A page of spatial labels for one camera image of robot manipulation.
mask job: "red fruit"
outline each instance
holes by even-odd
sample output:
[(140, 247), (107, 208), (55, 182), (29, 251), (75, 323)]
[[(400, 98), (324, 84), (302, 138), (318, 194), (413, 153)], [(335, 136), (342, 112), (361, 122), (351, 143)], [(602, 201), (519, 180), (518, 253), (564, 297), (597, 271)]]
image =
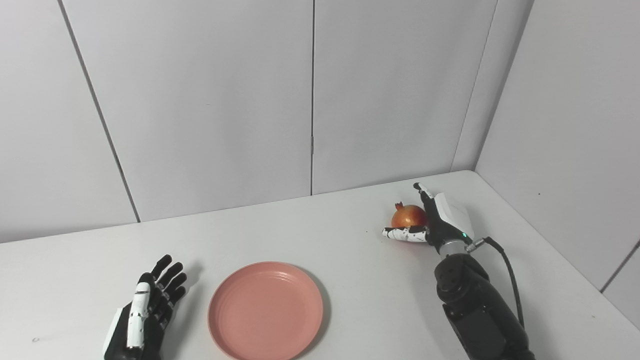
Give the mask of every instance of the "red fruit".
[(391, 218), (391, 227), (424, 226), (427, 224), (427, 214), (420, 206), (396, 204), (396, 213)]

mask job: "black finger segment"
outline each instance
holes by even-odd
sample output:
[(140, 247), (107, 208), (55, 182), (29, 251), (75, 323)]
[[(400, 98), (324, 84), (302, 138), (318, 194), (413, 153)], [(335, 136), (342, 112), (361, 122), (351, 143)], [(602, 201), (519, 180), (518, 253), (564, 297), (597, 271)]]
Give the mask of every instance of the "black finger segment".
[(158, 285), (161, 285), (162, 288), (165, 288), (169, 284), (171, 279), (173, 279), (173, 277), (178, 275), (178, 273), (181, 272), (183, 268), (184, 266), (182, 266), (182, 263), (178, 262), (173, 264), (170, 268), (166, 270), (164, 275), (160, 277), (160, 280), (158, 280)]
[(184, 284), (187, 281), (187, 274), (181, 272), (178, 276), (174, 277), (173, 280), (169, 283), (169, 285), (164, 289), (164, 292), (171, 294), (173, 291), (178, 288), (178, 286)]
[(158, 277), (160, 277), (160, 274), (162, 273), (162, 271), (164, 269), (166, 269), (166, 267), (169, 266), (169, 264), (172, 261), (173, 261), (173, 259), (171, 258), (171, 255), (169, 255), (169, 254), (163, 256), (160, 260), (158, 260), (158, 262), (156, 263), (156, 266), (154, 267), (154, 269), (151, 270), (151, 274), (154, 276), (154, 280), (157, 279)]
[(170, 296), (169, 296), (169, 306), (173, 307), (178, 302), (178, 300), (182, 299), (184, 294), (187, 293), (187, 290), (181, 286), (177, 288)]

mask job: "metal connector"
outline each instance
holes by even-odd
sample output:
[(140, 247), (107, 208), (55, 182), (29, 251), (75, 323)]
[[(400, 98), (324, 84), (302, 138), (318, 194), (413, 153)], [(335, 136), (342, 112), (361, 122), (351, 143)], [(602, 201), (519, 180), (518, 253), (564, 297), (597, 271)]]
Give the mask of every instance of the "metal connector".
[(476, 250), (477, 248), (479, 248), (482, 245), (484, 245), (484, 239), (478, 239), (478, 240), (474, 241), (473, 243), (467, 245), (465, 250), (467, 252), (471, 253), (472, 251)]

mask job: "wall seam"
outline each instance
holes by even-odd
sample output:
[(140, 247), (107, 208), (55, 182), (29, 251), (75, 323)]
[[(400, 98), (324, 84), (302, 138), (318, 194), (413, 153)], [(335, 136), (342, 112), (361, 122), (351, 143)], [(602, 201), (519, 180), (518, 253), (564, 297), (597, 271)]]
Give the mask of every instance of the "wall seam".
[(127, 179), (124, 176), (124, 171), (122, 170), (122, 165), (120, 164), (120, 158), (118, 157), (116, 148), (113, 145), (113, 140), (111, 139), (111, 133), (109, 132), (107, 123), (104, 120), (102, 108), (100, 107), (100, 103), (98, 102), (98, 97), (95, 94), (93, 83), (91, 82), (91, 78), (89, 77), (89, 72), (87, 71), (86, 64), (84, 63), (84, 58), (82, 56), (82, 53), (80, 52), (80, 47), (78, 46), (76, 35), (74, 34), (73, 29), (71, 28), (71, 22), (69, 21), (69, 16), (67, 15), (67, 9), (65, 9), (65, 5), (62, 3), (62, 0), (58, 0), (58, 5), (60, 6), (60, 12), (62, 13), (62, 17), (64, 18), (65, 25), (67, 26), (67, 31), (69, 32), (69, 37), (71, 38), (71, 42), (73, 43), (74, 50), (76, 51), (76, 56), (78, 58), (78, 61), (80, 62), (80, 67), (82, 68), (84, 79), (86, 80), (86, 84), (89, 88), (89, 92), (91, 93), (91, 98), (93, 99), (93, 104), (95, 105), (95, 109), (98, 113), (98, 118), (100, 118), (100, 122), (102, 123), (102, 129), (104, 130), (104, 134), (107, 138), (107, 142), (109, 143), (111, 154), (113, 155), (113, 159), (115, 160), (116, 166), (118, 167), (118, 172), (120, 173), (120, 179), (122, 180), (122, 184), (124, 185), (125, 191), (127, 192), (127, 197), (129, 198), (129, 203), (131, 204), (131, 208), (133, 209), (133, 214), (136, 217), (136, 221), (140, 222), (138, 209), (136, 208), (136, 204), (133, 201), (133, 196), (131, 195), (131, 191), (129, 189), (129, 184), (127, 183)]
[(453, 163), (456, 160), (456, 153), (458, 152), (458, 147), (460, 146), (460, 139), (462, 138), (462, 131), (465, 128), (465, 122), (467, 121), (467, 115), (469, 112), (469, 105), (471, 105), (471, 99), (473, 98), (474, 90), (476, 89), (476, 82), (478, 80), (478, 74), (480, 74), (480, 68), (482, 65), (482, 60), (484, 59), (484, 51), (486, 50), (486, 44), (489, 40), (489, 34), (491, 34), (491, 27), (493, 26), (493, 19), (495, 18), (495, 11), (498, 8), (498, 1), (495, 1), (495, 6), (493, 7), (493, 14), (491, 15), (491, 22), (489, 22), (489, 28), (486, 31), (486, 37), (484, 38), (484, 46), (482, 48), (482, 54), (480, 55), (480, 60), (478, 61), (478, 68), (476, 70), (476, 77), (474, 78), (474, 84), (471, 86), (471, 93), (469, 94), (469, 101), (467, 102), (467, 109), (465, 110), (465, 118), (462, 121), (462, 126), (460, 126), (460, 133), (458, 134), (458, 142), (456, 143), (456, 150), (453, 152), (453, 156), (451, 157), (451, 166), (449, 166), (449, 172), (453, 169)]
[(638, 242), (634, 245), (633, 249), (631, 249), (631, 251), (627, 254), (627, 256), (625, 256), (625, 259), (622, 261), (622, 263), (620, 263), (620, 266), (618, 266), (616, 271), (614, 271), (613, 274), (611, 274), (611, 277), (609, 278), (609, 280), (607, 280), (604, 286), (602, 286), (602, 289), (600, 289), (601, 293), (603, 293), (609, 287), (609, 285), (611, 285), (613, 280), (616, 278), (616, 276), (618, 276), (622, 268), (625, 267), (625, 265), (629, 262), (629, 260), (631, 260), (631, 257), (636, 253), (639, 247), (640, 247), (640, 240), (638, 240)]

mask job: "white wall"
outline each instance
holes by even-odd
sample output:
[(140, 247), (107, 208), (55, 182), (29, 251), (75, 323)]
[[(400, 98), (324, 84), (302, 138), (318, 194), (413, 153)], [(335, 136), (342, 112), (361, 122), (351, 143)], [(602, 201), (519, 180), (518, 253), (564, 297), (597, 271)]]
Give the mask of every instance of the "white wall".
[(0, 2), (0, 242), (135, 222), (55, 1)]
[(314, 193), (451, 169), (495, 6), (316, 1)]
[[(313, 0), (61, 3), (152, 220), (472, 168), (529, 0), (317, 0), (315, 22)], [(60, 9), (3, 6), (0, 37), (35, 60), (0, 69), (0, 149), (30, 144), (3, 160), (0, 231), (132, 222)]]
[(310, 195), (312, 0), (64, 0), (142, 220)]
[(535, 0), (477, 166), (598, 288), (640, 238), (638, 19), (635, 0)]

